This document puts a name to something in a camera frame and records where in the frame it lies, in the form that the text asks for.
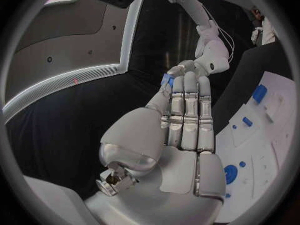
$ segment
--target cable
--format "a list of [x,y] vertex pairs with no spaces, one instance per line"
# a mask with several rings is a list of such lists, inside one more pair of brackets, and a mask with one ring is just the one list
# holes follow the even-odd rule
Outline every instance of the cable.
[[217,29],[218,29],[219,33],[223,36],[223,38],[225,39],[225,41],[229,45],[229,47],[231,49],[231,54],[228,57],[228,62],[231,63],[232,60],[234,59],[235,41],[233,40],[233,38],[223,28],[221,28],[218,25],[218,23],[216,22],[214,16],[210,13],[210,11],[203,4],[202,4],[202,6],[203,6],[204,10],[207,12],[208,16],[210,16],[210,18],[213,20],[213,22],[217,26]]

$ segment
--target blue circular piece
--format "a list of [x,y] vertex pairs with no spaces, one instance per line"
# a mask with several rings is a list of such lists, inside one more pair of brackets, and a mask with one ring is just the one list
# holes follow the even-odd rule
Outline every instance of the blue circular piece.
[[231,184],[238,175],[238,169],[234,165],[228,165],[224,168],[225,176],[226,176],[226,184]]
[[241,161],[241,162],[239,163],[239,166],[242,167],[242,168],[244,168],[244,167],[246,167],[246,163],[245,163],[244,161]]

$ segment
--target small blue dot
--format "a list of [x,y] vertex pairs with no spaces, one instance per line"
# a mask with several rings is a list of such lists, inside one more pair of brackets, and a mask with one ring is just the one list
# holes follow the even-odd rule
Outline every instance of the small blue dot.
[[242,167],[242,168],[244,168],[244,167],[246,167],[246,163],[245,163],[244,161],[241,161],[241,162],[239,163],[239,166]]

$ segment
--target blue object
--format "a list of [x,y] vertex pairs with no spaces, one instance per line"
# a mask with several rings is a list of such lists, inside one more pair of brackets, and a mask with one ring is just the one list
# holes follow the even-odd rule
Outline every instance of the blue object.
[[242,121],[248,126],[251,127],[253,122],[250,121],[246,116],[244,116],[244,118],[242,119]]
[[244,167],[246,167],[246,163],[245,163],[244,161],[241,161],[241,162],[239,163],[239,166],[242,167],[242,168],[244,168]]
[[163,85],[163,84],[165,84],[165,83],[169,83],[170,86],[171,86],[171,88],[173,88],[173,82],[174,82],[174,76],[165,73],[165,74],[163,75],[163,77],[162,77],[162,80],[161,80],[160,85]]
[[264,85],[259,85],[256,87],[255,91],[253,92],[253,99],[259,104],[264,96],[266,95],[268,89]]
[[226,176],[226,184],[231,184],[238,175],[238,169],[234,165],[228,165],[224,168],[225,176]]

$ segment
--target led light strip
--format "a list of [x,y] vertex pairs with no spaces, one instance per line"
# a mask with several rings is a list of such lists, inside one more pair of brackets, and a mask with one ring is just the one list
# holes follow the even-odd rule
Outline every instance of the led light strip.
[[78,84],[120,74],[119,64],[98,65],[62,73],[36,83],[13,97],[3,107],[4,121],[7,123],[21,110],[37,100]]

